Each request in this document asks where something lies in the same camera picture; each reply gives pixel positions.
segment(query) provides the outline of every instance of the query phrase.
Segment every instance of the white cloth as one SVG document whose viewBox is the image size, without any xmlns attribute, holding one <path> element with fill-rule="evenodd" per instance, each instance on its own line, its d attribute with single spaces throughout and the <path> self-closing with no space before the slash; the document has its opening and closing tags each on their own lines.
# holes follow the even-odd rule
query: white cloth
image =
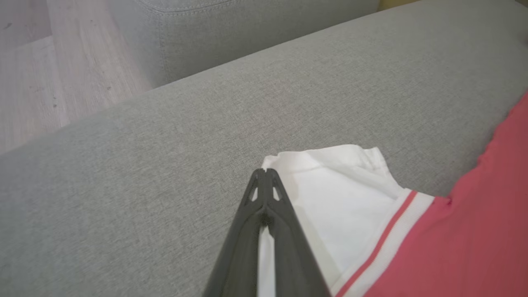
<svg viewBox="0 0 528 297">
<path fill-rule="evenodd" d="M 268 156 L 329 287 L 343 282 L 378 242 L 410 190 L 400 187 L 377 147 L 341 145 Z M 275 296 L 274 239 L 260 234 L 258 295 Z"/>
</svg>

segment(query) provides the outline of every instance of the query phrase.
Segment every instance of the gray fabric upholstery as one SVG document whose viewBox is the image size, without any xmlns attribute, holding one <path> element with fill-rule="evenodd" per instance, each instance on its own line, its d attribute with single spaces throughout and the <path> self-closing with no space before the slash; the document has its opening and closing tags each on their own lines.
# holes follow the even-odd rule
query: gray fabric upholstery
<svg viewBox="0 0 528 297">
<path fill-rule="evenodd" d="M 150 91 L 0 156 L 1 296 L 198 296 L 264 156 L 378 146 L 447 194 L 528 88 L 528 9 L 424 0 Z"/>
<path fill-rule="evenodd" d="M 376 11 L 379 0 L 111 0 L 154 86 Z"/>
</svg>

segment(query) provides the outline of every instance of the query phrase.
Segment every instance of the wooden floor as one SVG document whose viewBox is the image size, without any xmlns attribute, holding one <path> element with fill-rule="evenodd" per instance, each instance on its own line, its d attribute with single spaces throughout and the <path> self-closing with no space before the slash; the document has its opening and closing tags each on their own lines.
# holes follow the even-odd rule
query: wooden floor
<svg viewBox="0 0 528 297">
<path fill-rule="evenodd" d="M 150 89 L 106 0 L 0 0 L 0 154 Z"/>
</svg>

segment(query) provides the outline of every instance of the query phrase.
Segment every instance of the red garment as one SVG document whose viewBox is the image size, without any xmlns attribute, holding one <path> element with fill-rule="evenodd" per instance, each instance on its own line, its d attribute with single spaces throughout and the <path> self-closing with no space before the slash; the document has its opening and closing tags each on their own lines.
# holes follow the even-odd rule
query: red garment
<svg viewBox="0 0 528 297">
<path fill-rule="evenodd" d="M 527 169 L 528 93 L 365 296 L 528 296 Z"/>
</svg>

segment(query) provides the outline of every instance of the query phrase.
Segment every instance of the yellow object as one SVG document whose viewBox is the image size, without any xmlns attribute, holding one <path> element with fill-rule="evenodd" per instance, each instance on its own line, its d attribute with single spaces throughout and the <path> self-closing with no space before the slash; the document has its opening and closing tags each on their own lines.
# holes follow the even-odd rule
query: yellow object
<svg viewBox="0 0 528 297">
<path fill-rule="evenodd" d="M 378 11 L 387 10 L 396 6 L 400 6 L 407 3 L 416 2 L 418 0 L 381 0 Z"/>
</svg>

